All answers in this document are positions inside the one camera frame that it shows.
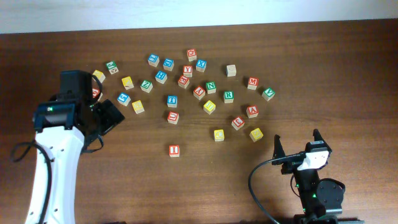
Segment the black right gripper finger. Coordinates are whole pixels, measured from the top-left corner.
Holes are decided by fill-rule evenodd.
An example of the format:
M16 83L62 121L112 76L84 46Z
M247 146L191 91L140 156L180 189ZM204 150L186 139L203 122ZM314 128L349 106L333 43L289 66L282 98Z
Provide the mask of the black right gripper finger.
M318 129L313 130L314 141L324 141Z
M285 159L285 152L283 150L282 144L280 142L280 136L275 135L274 136L274 152L272 156L272 165L281 165L284 163Z

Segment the yellow letter C block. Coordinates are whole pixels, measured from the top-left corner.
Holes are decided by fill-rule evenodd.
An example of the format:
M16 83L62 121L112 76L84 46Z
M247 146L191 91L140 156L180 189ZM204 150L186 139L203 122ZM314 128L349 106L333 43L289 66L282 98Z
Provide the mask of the yellow letter C block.
M214 130L214 140L216 142L218 141L224 141L224 130L223 129L216 129Z

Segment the green letter R block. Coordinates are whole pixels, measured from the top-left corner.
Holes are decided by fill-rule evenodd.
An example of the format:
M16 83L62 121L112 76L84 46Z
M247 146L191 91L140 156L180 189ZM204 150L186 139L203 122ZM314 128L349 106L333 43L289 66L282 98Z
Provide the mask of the green letter R block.
M234 101L234 92L225 91L223 94L224 103L232 103Z

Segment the red letter I block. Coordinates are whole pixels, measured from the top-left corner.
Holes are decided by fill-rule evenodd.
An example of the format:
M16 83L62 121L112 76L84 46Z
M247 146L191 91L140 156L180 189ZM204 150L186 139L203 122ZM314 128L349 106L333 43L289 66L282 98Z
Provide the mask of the red letter I block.
M169 156L170 157L179 157L180 156L180 146L179 145L170 145L169 146Z

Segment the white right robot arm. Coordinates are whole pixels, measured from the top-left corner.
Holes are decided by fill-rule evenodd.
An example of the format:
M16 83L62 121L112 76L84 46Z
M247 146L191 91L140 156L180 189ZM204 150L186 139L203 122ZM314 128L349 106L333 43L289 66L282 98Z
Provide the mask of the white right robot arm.
M281 173L292 174L298 185L303 214L295 215L294 223L338 223L336 216L342 213L345 185L319 178L318 171L328 164L332 150L317 129L313 130L313 137L304 151L287 156L276 134L272 165L281 165Z

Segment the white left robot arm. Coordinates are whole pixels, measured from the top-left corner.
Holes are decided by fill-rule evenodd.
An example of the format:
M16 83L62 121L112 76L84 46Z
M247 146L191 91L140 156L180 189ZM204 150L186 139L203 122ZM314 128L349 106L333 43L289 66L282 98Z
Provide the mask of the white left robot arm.
M93 96L99 80L81 70L60 74L60 91L34 112L37 150L32 196L26 223L74 223L78 161L90 144L124 120L109 101Z

